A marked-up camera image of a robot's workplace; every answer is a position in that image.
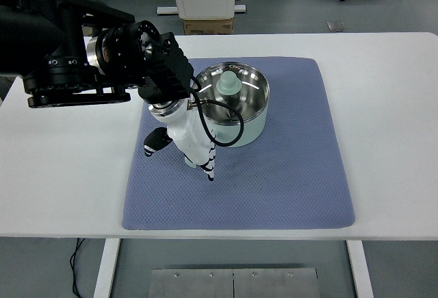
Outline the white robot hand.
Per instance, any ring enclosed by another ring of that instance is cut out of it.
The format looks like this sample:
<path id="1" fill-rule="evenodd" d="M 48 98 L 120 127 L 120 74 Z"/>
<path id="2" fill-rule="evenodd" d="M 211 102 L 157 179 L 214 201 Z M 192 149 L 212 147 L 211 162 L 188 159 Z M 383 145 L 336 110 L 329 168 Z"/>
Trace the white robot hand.
<path id="1" fill-rule="evenodd" d="M 209 181 L 214 181 L 216 145 L 205 132 L 197 110 L 189 109 L 189 99 L 149 105 L 149 111 L 166 127 L 154 129 L 143 142 L 145 156 L 167 147 L 172 141 Z"/>

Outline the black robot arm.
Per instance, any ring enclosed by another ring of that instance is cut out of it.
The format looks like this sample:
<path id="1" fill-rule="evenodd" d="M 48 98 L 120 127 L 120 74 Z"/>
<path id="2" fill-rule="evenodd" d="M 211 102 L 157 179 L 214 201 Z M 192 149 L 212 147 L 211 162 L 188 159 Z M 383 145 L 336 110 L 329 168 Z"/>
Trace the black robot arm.
<path id="1" fill-rule="evenodd" d="M 89 0 L 1 0 L 1 74 L 21 77 L 31 108 L 123 103 L 136 89 L 162 122 L 145 153 L 174 143 L 214 177 L 192 65 L 149 21 Z"/>

